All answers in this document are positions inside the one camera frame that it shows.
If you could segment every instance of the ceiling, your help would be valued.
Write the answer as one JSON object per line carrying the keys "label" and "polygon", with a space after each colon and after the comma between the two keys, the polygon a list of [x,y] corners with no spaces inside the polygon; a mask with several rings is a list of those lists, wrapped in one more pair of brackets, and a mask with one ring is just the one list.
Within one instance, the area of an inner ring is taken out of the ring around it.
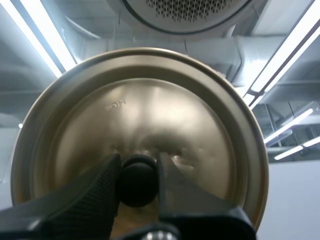
{"label": "ceiling", "polygon": [[[184,42],[167,41],[132,28],[114,13],[106,0],[42,1],[78,61],[120,48],[170,49],[218,70],[240,94],[247,91],[310,2],[261,1],[243,21],[222,32],[220,37]],[[7,117],[13,116],[21,122],[55,76],[1,6],[0,20],[5,23],[0,26],[0,127],[13,127],[16,122],[8,121]],[[320,38],[253,110],[265,137],[273,132],[270,115],[279,128],[293,114],[298,115],[310,106],[317,108],[320,100],[319,62]],[[320,134],[320,118],[318,120],[315,116],[310,121],[313,131]],[[309,132],[310,126],[304,124],[280,144],[276,142],[270,147],[294,146],[297,141],[308,137]]]}

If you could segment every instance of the white wall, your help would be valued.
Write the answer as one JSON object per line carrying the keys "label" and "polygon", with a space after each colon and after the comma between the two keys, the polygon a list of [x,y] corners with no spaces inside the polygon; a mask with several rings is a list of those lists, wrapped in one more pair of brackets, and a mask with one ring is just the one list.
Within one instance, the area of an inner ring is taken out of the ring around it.
{"label": "white wall", "polygon": [[320,160],[269,166],[259,240],[320,239]]}

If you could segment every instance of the ceiling vent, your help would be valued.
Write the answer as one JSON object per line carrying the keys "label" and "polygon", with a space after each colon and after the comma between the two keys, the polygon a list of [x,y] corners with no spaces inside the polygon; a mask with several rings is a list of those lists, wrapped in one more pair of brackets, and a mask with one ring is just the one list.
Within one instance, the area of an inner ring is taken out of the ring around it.
{"label": "ceiling vent", "polygon": [[107,0],[135,29],[186,39],[221,35],[261,0]]}

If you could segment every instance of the fluorescent light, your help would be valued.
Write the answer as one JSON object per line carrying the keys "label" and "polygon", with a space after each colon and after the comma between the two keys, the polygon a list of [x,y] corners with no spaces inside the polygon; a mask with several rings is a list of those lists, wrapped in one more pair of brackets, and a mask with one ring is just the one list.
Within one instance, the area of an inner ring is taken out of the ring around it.
{"label": "fluorescent light", "polygon": [[[320,19],[319,15],[320,0],[315,0],[309,7],[301,20],[294,27],[289,36],[285,39],[283,44],[271,58],[266,67],[262,70],[256,81],[251,87],[251,90],[260,92],[272,76],[278,71],[280,66],[287,60],[292,54],[295,48],[306,37],[310,30]],[[303,46],[297,51],[297,53],[291,58],[281,72],[276,76],[272,83],[266,88],[266,92],[269,91],[277,81],[285,74],[285,72],[292,66],[292,64],[298,59],[298,57],[308,48],[308,46],[319,36],[320,29],[318,28],[312,36],[303,44]]]}
{"label": "fluorescent light", "polygon": [[257,106],[257,104],[260,102],[260,100],[264,97],[264,95],[259,96],[249,107],[251,110],[255,108],[255,106]]}
{"label": "fluorescent light", "polygon": [[305,111],[304,113],[302,113],[301,115],[297,116],[295,119],[293,119],[291,122],[287,123],[285,126],[283,126],[282,128],[280,128],[278,131],[274,132],[273,134],[271,134],[270,136],[268,136],[266,139],[263,140],[263,142],[266,144],[269,141],[271,141],[272,139],[274,139],[275,137],[279,136],[280,134],[282,134],[285,130],[291,128],[293,125],[298,124],[300,121],[302,121],[303,119],[305,119],[307,116],[309,116],[311,113],[313,112],[312,108],[308,109],[307,111]]}
{"label": "fluorescent light", "polygon": [[320,143],[320,136],[318,136],[310,141],[307,141],[306,143],[303,144],[303,146],[308,148],[308,147],[315,145],[315,144],[318,144],[318,143]]}
{"label": "fluorescent light", "polygon": [[76,63],[40,0],[20,0],[66,71]]}
{"label": "fluorescent light", "polygon": [[22,33],[26,36],[26,38],[29,40],[29,42],[32,44],[32,46],[35,48],[35,50],[39,53],[39,55],[45,61],[45,63],[48,65],[48,67],[51,69],[53,74],[57,78],[60,77],[62,74],[61,74],[59,68],[56,66],[54,61],[51,59],[49,54],[46,52],[44,47],[41,45],[41,43],[38,41],[37,37],[34,35],[34,33],[28,27],[28,25],[26,24],[26,22],[24,21],[22,16],[19,14],[19,12],[16,10],[15,6],[11,3],[11,1],[10,0],[0,0],[0,4],[3,6],[3,8],[6,10],[6,12],[9,14],[9,16],[15,22],[15,24],[20,28]]}
{"label": "fluorescent light", "polygon": [[292,149],[290,149],[290,150],[288,150],[288,151],[285,151],[284,153],[281,153],[281,154],[278,155],[278,156],[275,156],[274,159],[275,159],[275,160],[283,159],[283,158],[285,158],[285,157],[287,157],[287,156],[289,156],[289,155],[291,155],[291,154],[294,154],[294,153],[296,153],[296,152],[301,151],[302,149],[304,149],[302,146],[296,146],[296,147],[294,147],[294,148],[292,148]]}
{"label": "fluorescent light", "polygon": [[253,101],[253,99],[255,99],[255,96],[253,96],[253,95],[251,95],[251,94],[249,94],[249,93],[247,93],[247,94],[243,97],[243,101],[244,101],[247,105],[249,105],[249,104]]}

